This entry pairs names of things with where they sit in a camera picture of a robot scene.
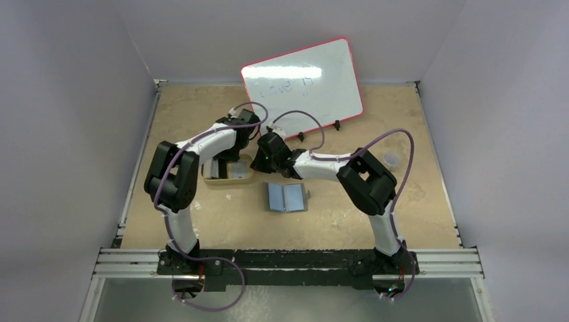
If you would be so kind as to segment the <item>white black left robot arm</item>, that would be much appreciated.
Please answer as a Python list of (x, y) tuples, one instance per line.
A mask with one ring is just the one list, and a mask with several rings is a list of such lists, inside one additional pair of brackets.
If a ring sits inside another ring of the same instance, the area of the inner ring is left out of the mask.
[(166, 249), (176, 253), (174, 266), (183, 274), (196, 272), (202, 260), (189, 211), (201, 166), (219, 156), (237, 158), (262, 122), (253, 111), (232, 111), (190, 139), (157, 145), (144, 191), (155, 210), (162, 213), (168, 236)]

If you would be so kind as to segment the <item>grey leather card holder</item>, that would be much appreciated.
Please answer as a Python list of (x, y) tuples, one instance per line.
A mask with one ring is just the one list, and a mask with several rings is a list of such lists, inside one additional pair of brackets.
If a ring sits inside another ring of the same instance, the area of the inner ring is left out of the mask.
[(275, 213), (296, 213), (308, 210), (310, 192), (303, 183), (264, 183), (266, 210)]

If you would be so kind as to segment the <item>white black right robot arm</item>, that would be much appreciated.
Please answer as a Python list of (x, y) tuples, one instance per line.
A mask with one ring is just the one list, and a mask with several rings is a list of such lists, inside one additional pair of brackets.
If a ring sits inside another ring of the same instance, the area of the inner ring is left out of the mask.
[(397, 180), (368, 150), (358, 148), (353, 154), (335, 156), (312, 154), (305, 149), (290, 149), (274, 132), (261, 136), (257, 144), (252, 167), (255, 171), (340, 183), (355, 207), (369, 218), (378, 267), (392, 273), (402, 266), (404, 239), (398, 235), (394, 216)]

